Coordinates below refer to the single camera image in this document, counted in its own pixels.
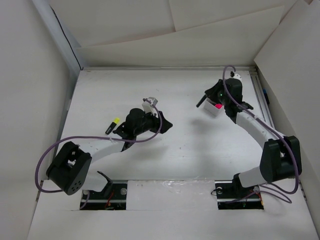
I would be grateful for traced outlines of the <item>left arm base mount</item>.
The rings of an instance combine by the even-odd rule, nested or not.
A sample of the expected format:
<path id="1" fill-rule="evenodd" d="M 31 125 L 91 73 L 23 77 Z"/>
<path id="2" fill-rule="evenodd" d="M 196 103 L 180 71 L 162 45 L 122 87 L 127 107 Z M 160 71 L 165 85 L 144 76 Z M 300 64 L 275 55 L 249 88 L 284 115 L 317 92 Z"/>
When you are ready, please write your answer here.
<path id="1" fill-rule="evenodd" d="M 93 189 L 83 190 L 79 209 L 84 210 L 103 210 L 103 211 L 124 211 L 127 207 L 127 180 L 112 180 L 101 171 L 97 174 L 102 177 L 103 188 L 101 191 Z"/>

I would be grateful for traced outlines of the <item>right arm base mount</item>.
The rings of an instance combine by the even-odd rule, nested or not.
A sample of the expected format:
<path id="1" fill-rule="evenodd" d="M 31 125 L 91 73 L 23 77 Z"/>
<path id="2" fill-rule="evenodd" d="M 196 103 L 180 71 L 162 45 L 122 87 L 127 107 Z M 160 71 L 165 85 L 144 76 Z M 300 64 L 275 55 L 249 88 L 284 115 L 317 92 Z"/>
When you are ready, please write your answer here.
<path id="1" fill-rule="evenodd" d="M 211 195 L 216 196 L 219 210 L 263 210 L 263 200 L 258 185 L 242 187 L 240 181 L 215 180 Z"/>

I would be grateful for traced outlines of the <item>yellow highlighter marker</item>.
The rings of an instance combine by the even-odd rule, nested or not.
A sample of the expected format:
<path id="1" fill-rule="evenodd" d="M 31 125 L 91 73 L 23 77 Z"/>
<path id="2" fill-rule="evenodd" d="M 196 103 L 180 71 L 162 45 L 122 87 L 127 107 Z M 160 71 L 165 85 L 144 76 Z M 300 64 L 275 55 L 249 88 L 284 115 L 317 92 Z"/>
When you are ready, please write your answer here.
<path id="1" fill-rule="evenodd" d="M 109 125 L 109 127 L 106 129 L 105 134 L 109 135 L 114 129 L 115 127 L 118 125 L 118 123 L 120 122 L 120 119 L 118 117 L 116 117 L 111 124 Z"/>

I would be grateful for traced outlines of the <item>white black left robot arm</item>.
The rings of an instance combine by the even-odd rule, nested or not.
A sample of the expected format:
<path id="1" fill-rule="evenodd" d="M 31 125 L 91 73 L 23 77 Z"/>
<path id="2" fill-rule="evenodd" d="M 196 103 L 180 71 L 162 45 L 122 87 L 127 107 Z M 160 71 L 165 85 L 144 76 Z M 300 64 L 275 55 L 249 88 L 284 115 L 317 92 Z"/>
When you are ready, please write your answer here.
<path id="1" fill-rule="evenodd" d="M 125 121 L 109 135 L 108 139 L 77 145 L 66 142 L 46 170 L 46 176 L 68 196 L 83 188 L 90 165 L 108 155 L 121 153 L 137 143 L 137 136 L 152 132 L 164 134 L 173 124 L 165 119 L 163 112 L 144 112 L 140 108 L 130 110 Z"/>

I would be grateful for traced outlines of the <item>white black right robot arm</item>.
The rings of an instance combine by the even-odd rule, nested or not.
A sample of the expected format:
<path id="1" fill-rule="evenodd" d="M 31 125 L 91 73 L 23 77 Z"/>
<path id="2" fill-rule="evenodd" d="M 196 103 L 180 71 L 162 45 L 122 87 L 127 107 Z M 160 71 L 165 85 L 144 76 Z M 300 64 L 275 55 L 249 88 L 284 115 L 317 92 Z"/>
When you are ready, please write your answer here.
<path id="1" fill-rule="evenodd" d="M 286 136 L 252 113 L 253 107 L 243 101 L 241 80 L 220 79 L 204 92 L 205 98 L 222 104 L 225 114 L 259 144 L 262 155 L 259 166 L 234 175 L 231 191 L 243 197 L 250 187 L 273 184 L 276 181 L 294 177 L 302 173 L 300 142 L 295 136 Z"/>

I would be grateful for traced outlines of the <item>pink highlighter marker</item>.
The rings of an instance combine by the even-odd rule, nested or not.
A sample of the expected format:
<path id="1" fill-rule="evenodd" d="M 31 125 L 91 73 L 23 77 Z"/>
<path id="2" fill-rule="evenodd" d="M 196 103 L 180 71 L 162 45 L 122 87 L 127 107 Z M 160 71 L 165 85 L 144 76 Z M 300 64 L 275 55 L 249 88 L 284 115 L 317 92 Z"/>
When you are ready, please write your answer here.
<path id="1" fill-rule="evenodd" d="M 217 109 L 221 109 L 221 108 L 223 107 L 223 105 L 220 104 L 220 103 L 217 103 L 217 104 L 215 104 L 215 107 L 216 107 Z"/>

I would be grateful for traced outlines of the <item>green highlighter marker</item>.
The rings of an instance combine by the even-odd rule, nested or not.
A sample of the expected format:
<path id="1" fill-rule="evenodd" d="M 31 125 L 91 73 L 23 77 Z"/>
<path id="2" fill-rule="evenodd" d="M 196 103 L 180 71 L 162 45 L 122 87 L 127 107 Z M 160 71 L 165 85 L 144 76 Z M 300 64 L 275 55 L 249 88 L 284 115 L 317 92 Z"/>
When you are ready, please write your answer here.
<path id="1" fill-rule="evenodd" d="M 204 95 L 204 96 L 199 100 L 199 102 L 196 104 L 196 107 L 199 108 L 206 99 L 207 99 L 207 96 Z"/>

